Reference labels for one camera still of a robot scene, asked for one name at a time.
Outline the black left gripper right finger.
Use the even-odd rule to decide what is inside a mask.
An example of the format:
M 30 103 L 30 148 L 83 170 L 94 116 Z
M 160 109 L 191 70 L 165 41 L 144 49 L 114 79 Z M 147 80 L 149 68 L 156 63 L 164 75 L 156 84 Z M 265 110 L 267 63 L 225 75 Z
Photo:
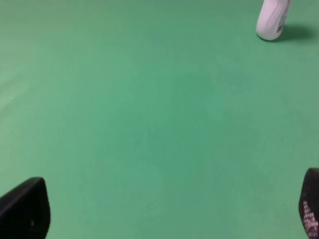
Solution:
M 309 239 L 319 238 L 319 169 L 309 168 L 299 199 L 299 214 Z

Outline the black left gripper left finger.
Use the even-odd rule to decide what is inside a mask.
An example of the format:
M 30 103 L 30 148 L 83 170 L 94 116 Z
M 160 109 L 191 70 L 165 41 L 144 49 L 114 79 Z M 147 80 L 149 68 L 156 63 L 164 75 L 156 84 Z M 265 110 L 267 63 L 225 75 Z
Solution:
M 42 177 L 31 177 L 0 198 L 2 239 L 44 239 L 50 221 L 50 204 Z

